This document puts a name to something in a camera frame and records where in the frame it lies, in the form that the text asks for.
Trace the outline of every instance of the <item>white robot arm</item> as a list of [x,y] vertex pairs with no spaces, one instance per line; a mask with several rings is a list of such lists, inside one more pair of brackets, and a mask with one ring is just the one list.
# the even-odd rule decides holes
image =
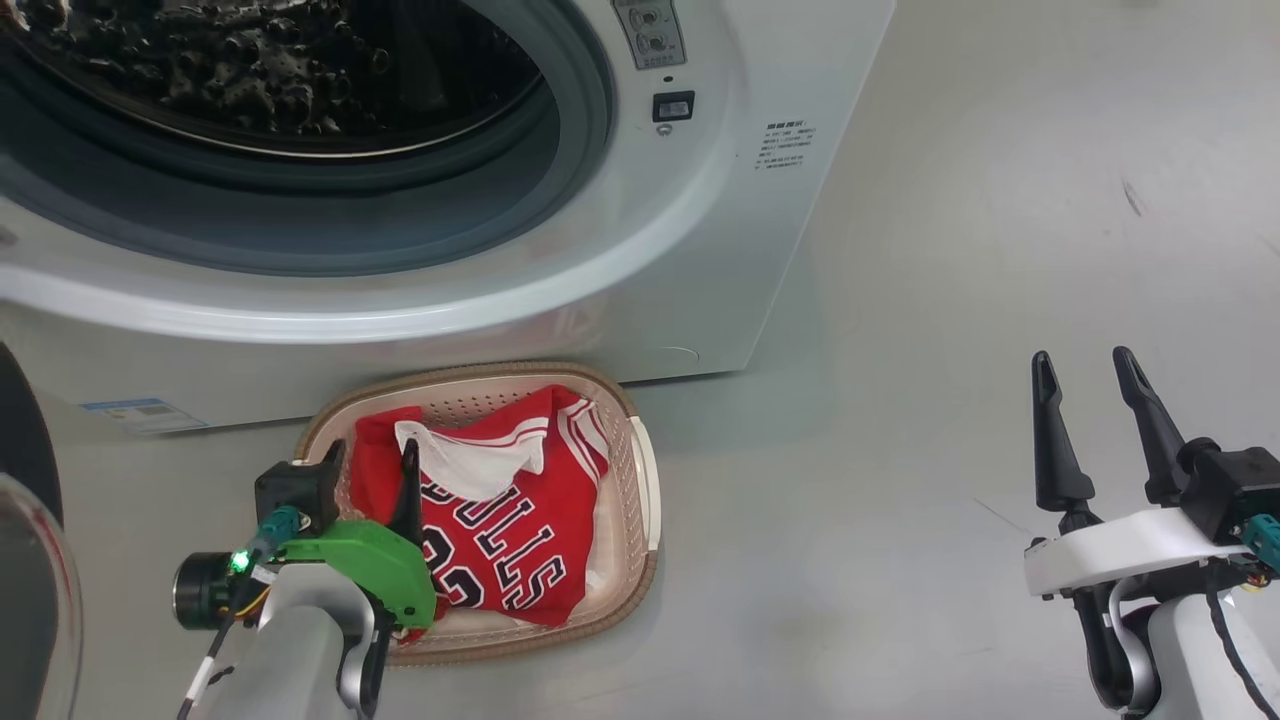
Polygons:
[[[1027,589],[1071,600],[1098,700],[1124,717],[1280,720],[1280,673],[1229,592],[1280,571],[1280,461],[1263,448],[1184,443],[1133,354],[1114,352],[1160,509],[1103,523],[1088,509],[1044,352],[1032,361],[1036,501],[1062,512],[1061,537],[1024,555]],[[1123,602],[1140,602],[1128,612]]]

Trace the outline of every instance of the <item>basketball jersey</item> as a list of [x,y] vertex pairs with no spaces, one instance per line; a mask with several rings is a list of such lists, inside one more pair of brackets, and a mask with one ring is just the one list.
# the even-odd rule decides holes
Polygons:
[[[563,624],[586,594],[596,489],[608,471],[595,404],[552,386],[466,428],[421,420],[420,409],[404,407],[356,423],[353,505],[388,523],[402,446],[419,439],[422,555],[439,605]],[[498,495],[466,500],[449,487]]]

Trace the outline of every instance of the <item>beige plastic basket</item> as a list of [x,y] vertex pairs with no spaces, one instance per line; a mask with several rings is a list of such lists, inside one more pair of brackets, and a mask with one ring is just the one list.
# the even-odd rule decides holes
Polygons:
[[[662,502],[649,433],[626,392],[612,380],[570,363],[504,363],[438,370],[352,392],[307,425],[296,462],[319,462],[335,439],[355,439],[356,420],[416,405],[428,425],[463,427],[549,384],[594,400],[609,443],[609,473],[595,505],[595,539],[588,559],[586,597],[568,623],[545,628],[497,612],[454,609],[421,641],[392,653],[392,665],[440,665],[541,650],[612,628],[644,600],[658,568]],[[351,505],[344,461],[338,480],[343,518]]]

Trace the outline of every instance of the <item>black object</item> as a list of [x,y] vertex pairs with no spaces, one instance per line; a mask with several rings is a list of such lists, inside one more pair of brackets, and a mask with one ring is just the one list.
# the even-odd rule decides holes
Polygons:
[[210,685],[216,685],[218,680],[221,680],[223,678],[225,678],[227,675],[230,675],[234,671],[236,671],[236,666],[234,665],[228,665],[227,667],[223,667],[221,670],[214,673],[209,678],[209,684]]
[[[1093,480],[1080,470],[1071,438],[1062,420],[1062,388],[1053,361],[1043,350],[1032,357],[1032,421],[1036,429],[1036,505],[1062,512],[1059,533],[1068,534],[1102,520],[1089,510]],[[1133,671],[1110,618],[1111,589],[1102,583],[1071,592],[1071,603],[1080,619],[1089,676],[1107,707],[1125,707],[1133,700]]]
[[1280,515],[1280,460],[1265,448],[1224,452],[1213,441],[1197,438],[1179,460],[1190,474],[1183,512],[1215,543],[1239,543],[1254,515]]
[[1062,388],[1053,361],[1043,350],[1032,357],[1032,421],[1036,429],[1036,505],[1050,512],[1065,512],[1059,530],[1097,525],[1089,511],[1093,480],[1080,470],[1062,420]]
[[[1222,564],[1215,562],[1212,568],[1222,568]],[[1258,684],[1253,680],[1253,676],[1249,675],[1249,669],[1240,660],[1240,652],[1235,650],[1235,642],[1231,639],[1231,630],[1226,626],[1226,616],[1222,615],[1222,603],[1212,587],[1204,593],[1204,600],[1208,602],[1208,616],[1213,623],[1213,632],[1222,641],[1222,651],[1226,653],[1228,662],[1231,664],[1231,669],[1235,670],[1235,674],[1240,676],[1240,682],[1244,683],[1244,692],[1248,693],[1249,700],[1253,701],[1253,705],[1258,706],[1258,710],[1262,711],[1262,715],[1267,720],[1280,720],[1280,715],[1276,715],[1275,708],[1271,707],[1266,696],[1258,689]]]
[[63,524],[63,491],[49,428],[9,346],[0,343],[0,473],[27,487]]
[[230,552],[193,552],[178,566],[173,578],[173,615],[188,630],[216,630],[224,620],[223,607],[241,593],[256,597],[266,585],[248,573],[230,575]]
[[[252,551],[248,555],[248,566],[244,569],[244,575],[247,577],[257,561],[261,559],[259,551]],[[250,592],[252,589],[252,582],[237,583],[234,592],[232,593],[230,602],[227,603],[227,615],[223,616],[221,621],[218,624],[218,633],[214,635],[214,642],[209,644],[209,652],[205,653],[205,661],[212,664],[218,657],[218,651],[223,648],[223,642],[227,639],[227,633],[230,632],[232,625],[236,624],[236,614],[250,603]],[[196,706],[195,697],[187,697],[182,701],[182,707],[178,708],[178,720],[187,720],[191,715],[191,708]]]
[[[1142,642],[1142,647],[1146,648],[1147,656],[1151,657],[1152,667],[1156,666],[1156,659],[1151,653],[1151,616],[1156,614],[1156,610],[1160,610],[1158,603],[1143,605],[1120,619],[1120,623]],[[1156,706],[1160,705],[1160,696],[1165,692],[1165,685],[1164,680],[1160,679],[1158,671],[1152,674],[1152,679],[1155,680],[1156,692],[1151,696],[1151,708],[1155,710]],[[1137,720],[1144,715],[1146,712],[1129,712],[1123,717],[1124,720]]]
[[387,528],[413,543],[413,547],[422,547],[422,496],[417,456],[417,441],[410,439],[401,454],[401,492]]
[[1120,638],[1111,629],[1110,602],[1115,583],[1102,583],[1071,593],[1071,603],[1084,632],[1084,652],[1098,700],[1115,710],[1133,700],[1133,671]]
[[301,537],[319,537],[338,519],[338,501],[334,488],[342,471],[346,443],[340,439],[329,446],[324,460],[315,465],[276,462],[253,482],[253,503],[261,525],[278,507],[292,505],[311,518],[311,525]]
[[1188,562],[1176,568],[1166,568],[1147,573],[1138,578],[1138,584],[1124,600],[1153,597],[1156,602],[1169,602],[1189,594],[1199,594],[1204,588],[1221,592],[1238,588],[1249,582],[1251,575],[1262,575],[1265,568],[1257,565],[1222,565],[1213,574],[1206,574],[1199,562]]
[[374,643],[365,656],[360,673],[360,710],[364,717],[372,717],[378,711],[378,698],[383,689],[383,670],[387,667],[387,655],[390,650],[392,632],[396,629],[396,615],[387,610],[380,600],[365,593],[374,607]]
[[686,90],[682,92],[659,92],[653,96],[653,122],[655,123],[672,123],[676,120],[687,120],[694,117],[694,96],[696,94],[692,90]]
[[1116,347],[1111,352],[1111,360],[1116,366],[1116,379],[1120,380],[1120,395],[1138,421],[1142,452],[1151,473],[1144,486],[1147,501],[1161,507],[1176,507],[1179,496],[1189,482],[1187,470],[1176,460],[1178,451],[1183,447],[1183,434],[1152,389],[1133,351],[1124,346]]

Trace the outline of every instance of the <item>basket rim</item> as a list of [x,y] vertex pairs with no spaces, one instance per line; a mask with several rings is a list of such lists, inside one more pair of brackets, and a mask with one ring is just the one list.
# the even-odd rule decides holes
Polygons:
[[426,373],[419,373],[416,375],[408,375],[403,378],[397,378],[393,380],[384,380],[371,386],[362,387],[360,389],[348,392],[339,396],[337,400],[329,402],[324,406],[320,413],[316,413],[311,421],[307,423],[306,430],[303,430],[302,437],[298,438],[297,446],[293,448],[293,459],[303,460],[311,451],[311,445],[315,442],[316,430],[329,420],[333,419],[339,411],[344,410],[348,405],[353,405],[362,400],[370,400],[380,395],[388,395],[392,392],[399,392],[403,389],[420,388],[424,386],[444,384],[457,380],[476,380],[485,378],[500,378],[500,377],[529,377],[529,375],[576,375],[588,380],[596,383],[603,387],[618,401],[622,410],[626,413],[627,418],[636,416],[635,405],[631,404],[631,398],[627,397],[627,392],[622,389],[622,386],[613,382],[612,379],[602,375],[600,373],[581,365],[579,363],[567,361],[518,361],[518,363],[489,363],[484,365],[463,365],[460,368],[445,368],[442,370],[430,370]]
[[589,638],[591,635],[603,633],[609,628],[617,625],[618,623],[626,620],[635,609],[640,606],[640,602],[649,594],[649,588],[653,587],[654,575],[658,571],[658,551],[650,550],[645,553],[645,565],[641,571],[640,580],[636,583],[631,594],[627,600],[617,607],[613,612],[609,612],[604,618],[599,618],[585,625],[576,625],[572,628],[554,628],[547,633],[534,635],[531,638],[521,638],[518,641],[509,641],[502,643],[494,643],[483,647],[461,647],[453,650],[438,650],[428,652],[408,652],[396,655],[392,653],[387,659],[387,666],[392,669],[399,667],[428,667],[439,665],[461,665],[465,662],[476,662],[480,660],[497,660],[499,657],[512,657],[516,655],[525,655],[529,652],[535,652],[539,650],[545,650],[556,647],[563,643]]

